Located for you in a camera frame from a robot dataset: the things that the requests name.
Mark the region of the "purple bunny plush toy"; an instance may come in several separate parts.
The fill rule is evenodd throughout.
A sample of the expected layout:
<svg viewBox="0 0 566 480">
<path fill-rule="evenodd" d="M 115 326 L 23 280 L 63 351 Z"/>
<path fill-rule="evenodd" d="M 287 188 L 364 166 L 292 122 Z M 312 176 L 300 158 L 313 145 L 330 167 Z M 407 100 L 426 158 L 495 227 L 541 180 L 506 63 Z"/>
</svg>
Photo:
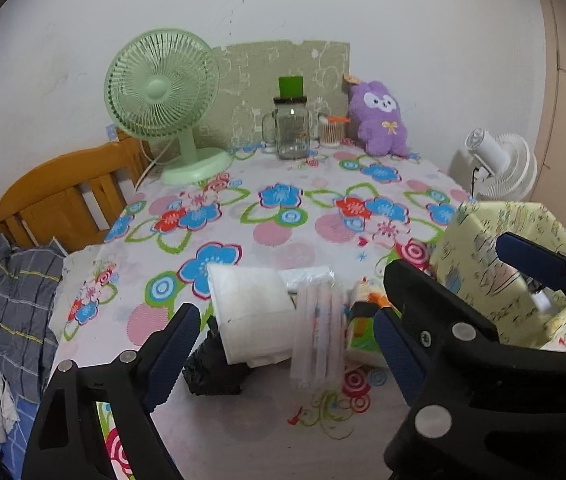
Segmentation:
<svg viewBox="0 0 566 480">
<path fill-rule="evenodd" d="M 349 117 L 356 124 L 356 137 L 371 156 L 409 155 L 408 129 L 397 100 L 380 81 L 363 81 L 345 74 L 349 91 Z"/>
</svg>

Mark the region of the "green orange tissue pack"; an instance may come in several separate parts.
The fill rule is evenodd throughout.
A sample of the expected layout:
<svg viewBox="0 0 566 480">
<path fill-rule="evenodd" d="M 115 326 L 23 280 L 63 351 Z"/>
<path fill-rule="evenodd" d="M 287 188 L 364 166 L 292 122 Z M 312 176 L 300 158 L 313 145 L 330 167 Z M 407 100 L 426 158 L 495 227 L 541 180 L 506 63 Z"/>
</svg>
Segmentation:
<svg viewBox="0 0 566 480">
<path fill-rule="evenodd" d="M 392 309 L 383 282 L 379 278 L 362 278 L 350 295 L 345 357 L 350 362 L 371 367 L 388 365 L 374 337 L 374 316 L 378 310 Z"/>
</svg>

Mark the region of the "blue bed sheet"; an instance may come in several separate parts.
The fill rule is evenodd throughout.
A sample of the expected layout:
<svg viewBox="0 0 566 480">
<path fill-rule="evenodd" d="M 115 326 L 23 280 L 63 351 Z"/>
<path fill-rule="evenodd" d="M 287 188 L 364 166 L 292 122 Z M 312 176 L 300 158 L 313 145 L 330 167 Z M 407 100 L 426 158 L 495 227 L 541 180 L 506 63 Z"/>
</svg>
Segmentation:
<svg viewBox="0 0 566 480">
<path fill-rule="evenodd" d="M 0 238 L 0 463 L 19 479 L 57 347 L 48 329 L 62 257 Z"/>
</svg>

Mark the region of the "green cup on jar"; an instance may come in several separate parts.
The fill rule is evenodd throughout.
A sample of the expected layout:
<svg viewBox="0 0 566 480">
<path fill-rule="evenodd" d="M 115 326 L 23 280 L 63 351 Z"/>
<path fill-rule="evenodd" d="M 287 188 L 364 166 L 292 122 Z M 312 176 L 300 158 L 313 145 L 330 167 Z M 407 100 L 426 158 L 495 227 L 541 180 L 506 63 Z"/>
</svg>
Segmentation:
<svg viewBox="0 0 566 480">
<path fill-rule="evenodd" d="M 298 99 L 304 96 L 304 77 L 299 75 L 281 76 L 277 79 L 282 99 Z"/>
</svg>

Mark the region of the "white standing fan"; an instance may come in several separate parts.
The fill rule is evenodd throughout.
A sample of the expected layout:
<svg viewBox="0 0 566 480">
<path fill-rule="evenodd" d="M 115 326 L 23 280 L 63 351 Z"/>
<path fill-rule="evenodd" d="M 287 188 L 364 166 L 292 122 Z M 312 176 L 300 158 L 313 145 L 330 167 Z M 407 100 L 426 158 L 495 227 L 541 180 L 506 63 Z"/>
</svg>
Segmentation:
<svg viewBox="0 0 566 480">
<path fill-rule="evenodd" d="M 454 155 L 450 175 L 476 200 L 520 202 L 536 183 L 538 163 L 527 141 L 515 133 L 495 138 L 474 129 Z"/>
</svg>

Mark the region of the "glass mason jar mug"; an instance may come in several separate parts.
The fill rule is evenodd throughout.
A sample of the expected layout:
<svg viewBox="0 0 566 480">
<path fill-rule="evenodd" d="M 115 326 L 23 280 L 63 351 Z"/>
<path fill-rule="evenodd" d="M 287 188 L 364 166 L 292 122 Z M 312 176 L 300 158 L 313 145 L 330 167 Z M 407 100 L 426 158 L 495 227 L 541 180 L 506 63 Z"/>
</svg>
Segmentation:
<svg viewBox="0 0 566 480">
<path fill-rule="evenodd" d="M 261 119 L 264 148 L 283 160 L 307 158 L 311 141 L 307 98 L 278 96 L 273 104 L 274 109 Z"/>
</svg>

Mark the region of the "clear pack of straws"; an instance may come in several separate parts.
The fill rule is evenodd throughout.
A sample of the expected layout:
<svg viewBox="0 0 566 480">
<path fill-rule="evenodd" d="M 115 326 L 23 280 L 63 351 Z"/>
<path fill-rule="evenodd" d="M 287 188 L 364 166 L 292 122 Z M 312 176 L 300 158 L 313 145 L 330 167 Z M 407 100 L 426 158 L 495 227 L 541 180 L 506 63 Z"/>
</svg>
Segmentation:
<svg viewBox="0 0 566 480">
<path fill-rule="evenodd" d="M 328 266 L 281 272 L 295 305 L 290 380 L 299 390 L 338 389 L 345 367 L 346 295 Z"/>
</svg>

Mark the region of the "yellow cartoon storage box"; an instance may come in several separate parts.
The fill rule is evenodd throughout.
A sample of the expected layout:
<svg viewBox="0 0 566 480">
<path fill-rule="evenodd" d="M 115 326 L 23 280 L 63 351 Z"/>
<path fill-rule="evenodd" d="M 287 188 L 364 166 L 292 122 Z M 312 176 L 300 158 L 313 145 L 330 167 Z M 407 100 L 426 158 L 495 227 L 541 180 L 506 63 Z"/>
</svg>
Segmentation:
<svg viewBox="0 0 566 480">
<path fill-rule="evenodd" d="M 502 262 L 496 239 L 512 232 L 566 254 L 566 229 L 539 203 L 466 202 L 437 243 L 437 281 L 492 322 L 502 344 L 566 352 L 566 297 Z"/>
</svg>

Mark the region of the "grey plaid pillow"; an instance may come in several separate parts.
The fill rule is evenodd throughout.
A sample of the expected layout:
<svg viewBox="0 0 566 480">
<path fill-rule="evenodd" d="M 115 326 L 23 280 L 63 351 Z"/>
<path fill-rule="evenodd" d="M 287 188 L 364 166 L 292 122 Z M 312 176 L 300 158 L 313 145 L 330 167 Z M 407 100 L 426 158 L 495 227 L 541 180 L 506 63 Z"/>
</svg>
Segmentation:
<svg viewBox="0 0 566 480">
<path fill-rule="evenodd" d="M 35 404 L 58 347 L 48 323 L 63 266 L 57 245 L 21 248 L 0 234 L 0 371 L 14 396 Z"/>
</svg>

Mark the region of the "toothpick jar orange lid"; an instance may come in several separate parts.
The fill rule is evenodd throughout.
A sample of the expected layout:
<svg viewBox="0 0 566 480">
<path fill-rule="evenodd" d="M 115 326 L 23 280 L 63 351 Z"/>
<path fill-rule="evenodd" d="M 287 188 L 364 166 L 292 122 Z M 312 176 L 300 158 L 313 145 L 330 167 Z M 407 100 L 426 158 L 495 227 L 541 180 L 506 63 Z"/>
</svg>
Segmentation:
<svg viewBox="0 0 566 480">
<path fill-rule="evenodd" d="M 347 116 L 318 115 L 319 142 L 323 148 L 338 148 L 345 139 L 350 124 Z"/>
</svg>

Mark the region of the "white tissue pack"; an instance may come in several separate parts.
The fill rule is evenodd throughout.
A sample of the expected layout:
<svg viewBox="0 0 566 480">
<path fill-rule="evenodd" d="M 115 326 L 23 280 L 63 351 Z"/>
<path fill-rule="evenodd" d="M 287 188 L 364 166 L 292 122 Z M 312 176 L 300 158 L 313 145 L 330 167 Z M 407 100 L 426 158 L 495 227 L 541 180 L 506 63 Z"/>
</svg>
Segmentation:
<svg viewBox="0 0 566 480">
<path fill-rule="evenodd" d="M 208 284 L 228 364 L 251 368 L 292 357 L 295 307 L 272 269 L 209 263 Z"/>
</svg>

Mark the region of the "black plastic bag roll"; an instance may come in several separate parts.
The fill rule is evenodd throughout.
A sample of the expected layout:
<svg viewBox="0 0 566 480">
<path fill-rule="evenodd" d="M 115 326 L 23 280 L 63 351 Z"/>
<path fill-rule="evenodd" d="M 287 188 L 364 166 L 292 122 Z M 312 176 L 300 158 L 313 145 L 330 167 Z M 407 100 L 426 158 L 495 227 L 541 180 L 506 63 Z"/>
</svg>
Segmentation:
<svg viewBox="0 0 566 480">
<path fill-rule="evenodd" d="M 246 363 L 230 364 L 214 316 L 207 320 L 205 340 L 186 359 L 182 375 L 194 396 L 238 396 L 251 373 Z"/>
</svg>

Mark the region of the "green cartoon wall panel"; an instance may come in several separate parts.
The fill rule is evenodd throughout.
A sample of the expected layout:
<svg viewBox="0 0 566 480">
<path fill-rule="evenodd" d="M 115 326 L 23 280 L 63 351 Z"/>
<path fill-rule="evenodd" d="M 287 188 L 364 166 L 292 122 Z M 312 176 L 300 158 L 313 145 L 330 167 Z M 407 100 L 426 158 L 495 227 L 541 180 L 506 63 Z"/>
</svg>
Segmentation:
<svg viewBox="0 0 566 480">
<path fill-rule="evenodd" d="M 194 129 L 200 148 L 242 148 L 262 140 L 261 119 L 280 95 L 278 78 L 304 78 L 310 122 L 320 113 L 344 116 L 347 92 L 342 75 L 350 70 L 350 44 L 309 40 L 262 41 L 212 49 L 220 74 L 213 106 Z"/>
</svg>

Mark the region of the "green desk fan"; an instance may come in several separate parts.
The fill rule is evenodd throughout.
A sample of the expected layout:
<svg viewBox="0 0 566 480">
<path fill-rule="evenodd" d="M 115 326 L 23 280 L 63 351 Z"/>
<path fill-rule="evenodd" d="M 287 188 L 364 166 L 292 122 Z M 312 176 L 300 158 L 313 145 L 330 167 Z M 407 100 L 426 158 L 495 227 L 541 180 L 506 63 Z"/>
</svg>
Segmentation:
<svg viewBox="0 0 566 480">
<path fill-rule="evenodd" d="M 186 185 L 228 169 L 222 148 L 198 148 L 193 130 L 216 99 L 220 72 L 199 36 L 179 28 L 143 32 L 110 62 L 104 100 L 114 124 L 129 136 L 179 144 L 178 157 L 164 163 L 165 185 Z"/>
</svg>

